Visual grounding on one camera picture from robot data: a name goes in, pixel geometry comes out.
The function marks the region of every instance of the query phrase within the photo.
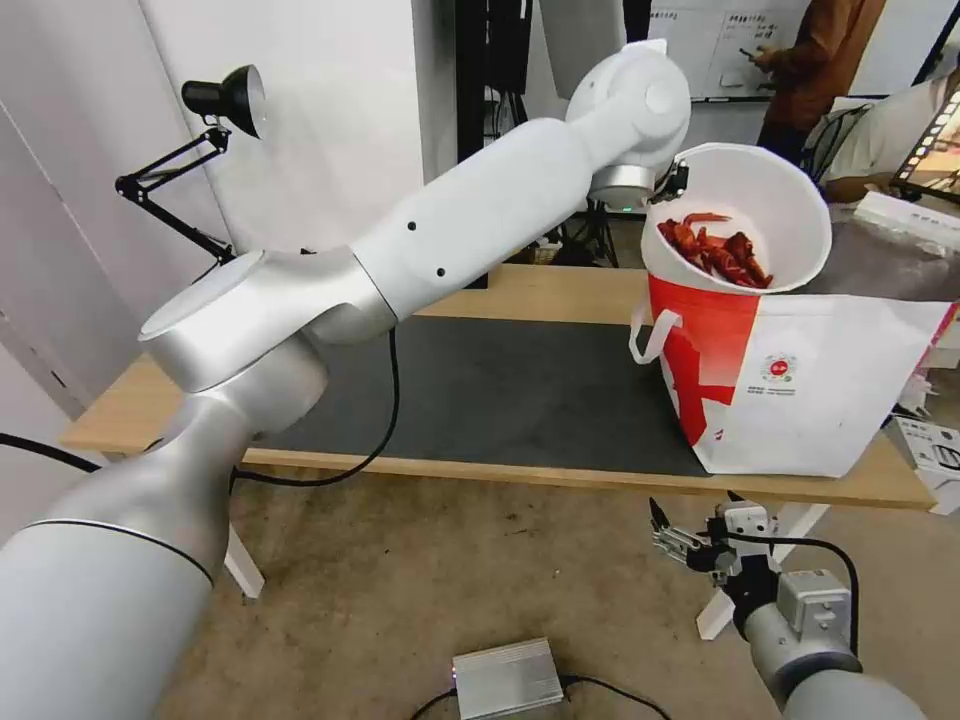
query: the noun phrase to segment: black lamp head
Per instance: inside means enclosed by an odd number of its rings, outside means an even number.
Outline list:
[[[260,137],[267,121],[267,98],[260,73],[244,65],[221,83],[187,80],[180,89],[183,104],[197,115],[225,117],[247,135]]]

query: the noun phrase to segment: wooden table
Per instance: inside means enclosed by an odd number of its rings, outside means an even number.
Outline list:
[[[490,289],[465,290],[424,310],[440,317],[629,324],[646,295],[643,270],[503,265],[491,274]],[[149,357],[141,357],[67,430],[70,447],[104,453],[140,452],[163,432],[179,402],[178,388]],[[345,469],[362,458],[349,455],[251,448],[245,464]],[[927,510],[934,500],[885,435],[878,434],[844,478],[764,475],[713,477],[602,472],[574,468],[519,467],[381,457],[370,472],[524,482],[568,487],[624,488],[649,494],[719,495],[733,490],[751,500],[785,502],[778,513],[781,534],[805,535],[830,505]],[[782,559],[792,546],[778,546]],[[262,578],[231,531],[227,566],[245,592],[255,596]],[[713,638],[729,622],[732,606],[718,593],[697,620]]]

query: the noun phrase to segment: robotic arm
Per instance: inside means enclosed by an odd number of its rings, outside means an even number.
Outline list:
[[[0,552],[0,717],[151,715],[223,563],[231,468],[323,393],[313,343],[385,332],[590,192],[636,205],[659,192],[690,115],[665,50],[637,43],[603,61],[567,122],[518,127],[350,247],[247,253],[147,321],[140,340],[183,402],[156,447],[91,475]],[[635,177],[603,179],[637,164]]]
[[[733,600],[733,621],[784,718],[924,720],[910,698],[863,674],[858,598],[827,570],[780,570],[768,544],[778,539],[776,518],[766,509],[731,500],[696,534],[670,525],[652,498],[650,510],[653,544]]]

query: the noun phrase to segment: bag logo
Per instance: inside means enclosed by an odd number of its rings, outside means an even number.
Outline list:
[[[763,360],[760,374],[769,383],[793,382],[797,371],[797,358],[793,355],[767,355]]]

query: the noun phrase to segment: hand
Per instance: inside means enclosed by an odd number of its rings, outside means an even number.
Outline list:
[[[752,62],[763,72],[770,72],[773,69],[773,60],[774,56],[777,54],[777,50],[766,45],[760,45],[757,50],[759,51],[756,55],[753,56]]]
[[[868,175],[863,185],[867,190],[875,190],[876,192],[882,192],[884,195],[893,195],[896,197],[897,193],[895,189],[890,187],[890,181],[893,180],[893,177],[894,173]]]

